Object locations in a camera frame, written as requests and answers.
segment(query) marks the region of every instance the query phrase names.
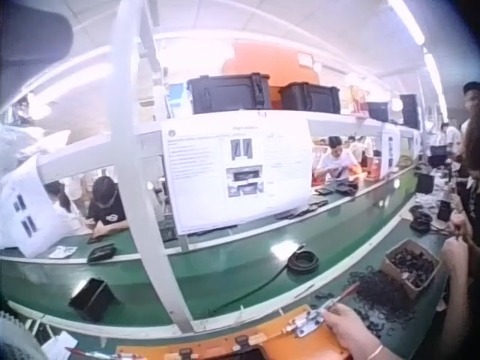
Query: ceiling light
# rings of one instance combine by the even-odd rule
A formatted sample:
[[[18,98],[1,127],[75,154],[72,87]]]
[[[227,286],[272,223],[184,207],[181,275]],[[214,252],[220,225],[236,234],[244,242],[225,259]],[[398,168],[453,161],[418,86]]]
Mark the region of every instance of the ceiling light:
[[[100,80],[108,77],[112,73],[112,65],[107,63],[96,64],[89,66],[83,70],[65,77],[58,81],[55,85],[46,88],[35,96],[36,101],[42,104],[48,104],[59,99],[68,92],[92,83],[95,80]]]
[[[422,46],[425,43],[425,36],[409,8],[405,5],[404,0],[388,0],[388,3],[400,17],[416,44]]]
[[[391,99],[391,111],[402,111],[404,109],[404,103],[398,97]]]
[[[438,71],[437,63],[435,62],[435,58],[432,54],[424,50],[424,60],[425,64],[427,65],[428,73],[430,74],[430,78],[432,79],[433,87],[437,94],[443,93],[442,87],[442,80],[440,79],[440,73]]]
[[[285,240],[278,244],[273,245],[270,251],[280,260],[284,261],[288,259],[296,250],[299,245],[292,240]]]

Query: ceiling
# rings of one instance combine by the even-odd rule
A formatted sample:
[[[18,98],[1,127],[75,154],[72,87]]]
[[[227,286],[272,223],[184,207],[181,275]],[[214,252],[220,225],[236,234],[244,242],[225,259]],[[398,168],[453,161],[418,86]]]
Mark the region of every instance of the ceiling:
[[[58,12],[70,20],[74,30],[70,58],[110,42],[119,5],[119,0],[22,2]],[[418,1],[412,2],[417,13],[425,12],[419,8]],[[426,103],[437,102],[423,65],[422,49],[387,0],[151,0],[150,4],[157,32],[228,29],[273,35],[317,49],[315,58],[325,65],[321,74],[324,84],[338,86],[345,74],[358,70],[379,78],[393,92],[419,94],[419,75]],[[435,27],[436,23],[428,16],[421,19],[421,27]],[[454,66],[454,61],[453,64],[446,62],[445,69]],[[449,77],[455,91],[464,81],[460,78],[459,73]],[[146,64],[140,66],[138,83],[139,98],[151,95],[151,77]],[[72,130],[71,142],[107,131],[104,85],[103,81],[93,82],[63,96],[52,105],[52,114],[38,121],[38,125]],[[461,101],[458,96],[452,96],[448,105],[452,109],[460,108]],[[143,121],[152,118],[152,109],[139,112]]]

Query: black hair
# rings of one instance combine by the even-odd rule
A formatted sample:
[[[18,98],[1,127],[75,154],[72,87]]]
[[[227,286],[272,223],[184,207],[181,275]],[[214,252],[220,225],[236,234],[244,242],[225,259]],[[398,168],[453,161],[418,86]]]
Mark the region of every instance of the black hair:
[[[330,146],[330,149],[335,149],[336,147],[341,145],[342,145],[342,139],[339,136],[328,137],[328,146]]]
[[[116,183],[109,176],[97,178],[91,188],[91,195],[96,203],[107,204],[114,196],[117,190]]]
[[[480,92],[480,82],[478,81],[471,81],[471,82],[468,82],[466,83],[464,86],[463,86],[463,94],[466,95],[467,92],[471,91],[471,90],[476,90],[477,92]]]
[[[63,185],[60,181],[53,181],[45,184],[43,188],[47,194],[58,199],[58,203],[63,209],[65,209],[67,212],[72,212],[70,199],[68,199],[68,196],[65,193],[65,185]]]

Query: factory worker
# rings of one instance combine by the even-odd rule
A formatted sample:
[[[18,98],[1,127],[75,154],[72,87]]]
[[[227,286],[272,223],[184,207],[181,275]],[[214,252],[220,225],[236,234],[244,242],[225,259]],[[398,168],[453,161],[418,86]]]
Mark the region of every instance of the factory worker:
[[[362,173],[359,162],[349,149],[345,149],[339,136],[328,137],[330,152],[324,154],[316,167],[315,177],[321,181],[328,179],[344,180],[349,175]]]
[[[86,221],[80,214],[79,209],[68,199],[65,193],[65,186],[60,181],[53,181],[43,186],[49,198],[52,200],[53,208],[61,222],[67,224],[70,232],[68,236],[85,235],[92,231],[87,227]]]
[[[87,222],[93,227],[93,238],[128,229],[119,186],[109,176],[97,178],[91,189]]]

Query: finger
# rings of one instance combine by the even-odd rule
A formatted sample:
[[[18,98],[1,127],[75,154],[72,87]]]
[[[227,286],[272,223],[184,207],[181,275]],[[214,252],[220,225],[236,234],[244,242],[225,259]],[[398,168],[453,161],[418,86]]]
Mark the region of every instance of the finger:
[[[353,312],[352,308],[351,307],[348,307],[340,302],[338,302],[337,304],[335,304],[331,309],[330,311],[334,312],[335,314],[337,314],[339,317],[341,316],[344,316],[344,315],[348,315],[348,314],[351,314]]]
[[[335,328],[341,320],[340,316],[338,316],[336,313],[332,313],[331,311],[323,310],[321,311],[321,314],[325,324],[331,328]]]

